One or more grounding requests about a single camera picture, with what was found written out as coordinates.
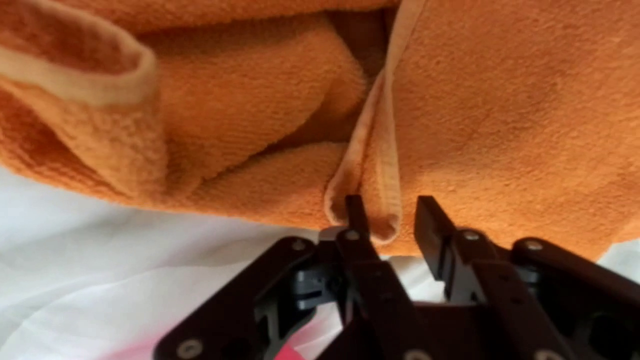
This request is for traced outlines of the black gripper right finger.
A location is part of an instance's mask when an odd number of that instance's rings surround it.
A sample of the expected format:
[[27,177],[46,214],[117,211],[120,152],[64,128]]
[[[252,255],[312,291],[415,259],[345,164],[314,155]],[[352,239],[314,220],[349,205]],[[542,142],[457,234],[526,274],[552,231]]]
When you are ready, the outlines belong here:
[[495,327],[488,358],[640,360],[635,282],[542,239],[502,249],[431,197],[415,200],[413,239],[446,303]]

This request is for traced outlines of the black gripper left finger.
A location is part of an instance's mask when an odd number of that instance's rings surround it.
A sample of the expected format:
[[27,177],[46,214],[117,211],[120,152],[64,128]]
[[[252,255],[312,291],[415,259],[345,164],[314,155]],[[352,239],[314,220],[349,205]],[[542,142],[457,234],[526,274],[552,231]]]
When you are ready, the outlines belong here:
[[364,205],[345,198],[347,225],[318,243],[286,236],[167,330],[152,360],[275,360],[322,305],[335,305],[339,335],[322,360],[404,360],[400,314],[408,296],[370,244]]

